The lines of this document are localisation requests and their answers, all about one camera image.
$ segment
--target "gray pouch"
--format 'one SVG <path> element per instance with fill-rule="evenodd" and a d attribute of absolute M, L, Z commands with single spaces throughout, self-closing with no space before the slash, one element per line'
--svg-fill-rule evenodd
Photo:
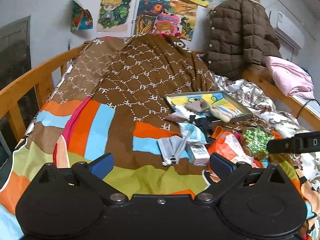
<path fill-rule="evenodd" d="M 185 104 L 184 107 L 191 111 L 201 113 L 210 109 L 211 106 L 207 101 L 204 101 L 203 99 L 199 99 L 192 103 Z"/>
<path fill-rule="evenodd" d="M 164 160 L 162 165 L 169 166 L 171 164 L 179 164 L 181 153 L 186 148 L 186 141 L 189 137 L 190 134 L 184 139 L 174 135 L 170 138 L 160 138 L 157 140 Z"/>

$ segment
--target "colorful striped blanket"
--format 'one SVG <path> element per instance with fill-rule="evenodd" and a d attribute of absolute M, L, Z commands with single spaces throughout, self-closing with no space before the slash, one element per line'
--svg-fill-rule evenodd
<path fill-rule="evenodd" d="M 46 162 L 66 168 L 110 152 L 114 168 L 104 181 L 129 198 L 203 191 L 208 183 L 202 175 L 205 168 L 191 164 L 188 156 L 182 156 L 179 165 L 161 164 L 157 139 L 180 135 L 177 124 L 164 120 L 171 111 L 163 97 L 214 91 L 221 84 L 178 38 L 145 34 L 92 41 L 0 168 L 0 240 L 23 236 L 15 207 Z M 272 161 L 281 163 L 299 189 L 301 176 L 289 162 Z M 308 218 L 313 219 L 320 213 L 319 201 L 315 197 L 311 201 L 311 187 L 303 185 L 300 192 L 310 207 Z"/>

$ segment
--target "pillow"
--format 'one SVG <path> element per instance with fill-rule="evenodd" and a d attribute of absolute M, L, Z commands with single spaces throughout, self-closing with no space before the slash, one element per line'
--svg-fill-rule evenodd
<path fill-rule="evenodd" d="M 219 118 L 225 123 L 228 123 L 232 118 L 243 114 L 239 109 L 232 109 L 225 105 L 212 106 L 210 108 L 210 112 L 213 116 Z"/>

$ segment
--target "orange package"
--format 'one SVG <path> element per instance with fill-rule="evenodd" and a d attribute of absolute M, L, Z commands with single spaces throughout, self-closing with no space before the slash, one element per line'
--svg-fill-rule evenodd
<path fill-rule="evenodd" d="M 233 163 L 244 161 L 256 167 L 253 163 L 253 158 L 244 153 L 239 141 L 231 132 L 222 133 L 216 141 L 208 147 L 208 152 L 209 154 L 218 153 Z"/>

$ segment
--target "blue pad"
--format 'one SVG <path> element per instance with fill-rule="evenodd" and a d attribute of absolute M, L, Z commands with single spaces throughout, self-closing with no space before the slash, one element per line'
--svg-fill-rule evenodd
<path fill-rule="evenodd" d="M 113 155 L 106 153 L 98 159 L 89 163 L 89 171 L 96 175 L 99 179 L 104 179 L 110 171 L 112 171 L 114 165 Z"/>
<path fill-rule="evenodd" d="M 237 165 L 229 161 L 225 157 L 221 156 L 218 153 L 212 153 L 210 155 L 210 168 L 211 170 L 220 178 L 225 179 L 233 172 Z"/>

